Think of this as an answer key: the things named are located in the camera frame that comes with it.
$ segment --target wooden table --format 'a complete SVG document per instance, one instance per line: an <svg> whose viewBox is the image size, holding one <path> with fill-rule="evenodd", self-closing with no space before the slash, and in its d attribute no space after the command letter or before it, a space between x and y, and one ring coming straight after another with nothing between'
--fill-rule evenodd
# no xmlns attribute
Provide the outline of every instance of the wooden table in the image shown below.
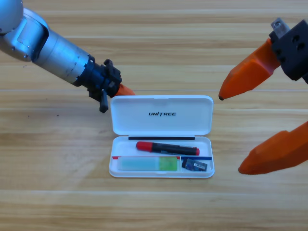
<svg viewBox="0 0 308 231"><path fill-rule="evenodd" d="M307 121L308 87L279 68L224 102L228 72L290 27L306 0L24 0L51 28L114 61L138 95L214 99L216 172L207 180L116 179L110 111L87 91L0 54L1 231L306 231L308 162L266 175L238 166L255 146Z"/></svg>

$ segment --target sticky note pad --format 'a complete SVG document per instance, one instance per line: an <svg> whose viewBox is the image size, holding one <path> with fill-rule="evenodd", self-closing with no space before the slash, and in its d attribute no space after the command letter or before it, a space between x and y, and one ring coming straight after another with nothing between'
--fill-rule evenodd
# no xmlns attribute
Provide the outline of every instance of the sticky note pad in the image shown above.
<svg viewBox="0 0 308 231"><path fill-rule="evenodd" d="M177 171L178 159L176 156L121 156L117 168L122 171Z"/></svg>

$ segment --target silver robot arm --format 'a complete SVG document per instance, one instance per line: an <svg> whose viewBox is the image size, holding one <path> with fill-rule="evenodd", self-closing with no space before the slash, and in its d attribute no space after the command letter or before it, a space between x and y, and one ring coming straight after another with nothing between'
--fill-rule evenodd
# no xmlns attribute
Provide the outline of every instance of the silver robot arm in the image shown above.
<svg viewBox="0 0 308 231"><path fill-rule="evenodd" d="M111 60L95 63L93 56L52 31L45 20L24 8L22 0L0 0L0 50L41 68L77 87L108 110L107 95L133 95L121 84L120 71Z"/></svg>

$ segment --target unitree logo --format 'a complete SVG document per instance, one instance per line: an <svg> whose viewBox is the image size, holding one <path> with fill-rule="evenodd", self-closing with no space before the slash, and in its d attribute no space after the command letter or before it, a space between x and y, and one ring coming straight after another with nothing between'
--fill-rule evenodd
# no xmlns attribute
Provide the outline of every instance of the unitree logo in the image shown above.
<svg viewBox="0 0 308 231"><path fill-rule="evenodd" d="M149 112L149 116L176 116L176 112Z"/></svg>

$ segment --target open lid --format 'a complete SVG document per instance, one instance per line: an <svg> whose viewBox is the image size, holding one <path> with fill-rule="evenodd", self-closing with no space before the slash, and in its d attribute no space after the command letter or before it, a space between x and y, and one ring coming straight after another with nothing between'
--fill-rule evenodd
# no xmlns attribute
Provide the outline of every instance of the open lid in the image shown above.
<svg viewBox="0 0 308 231"><path fill-rule="evenodd" d="M116 96L114 132L129 136L194 136L211 130L213 100L203 95Z"/></svg>

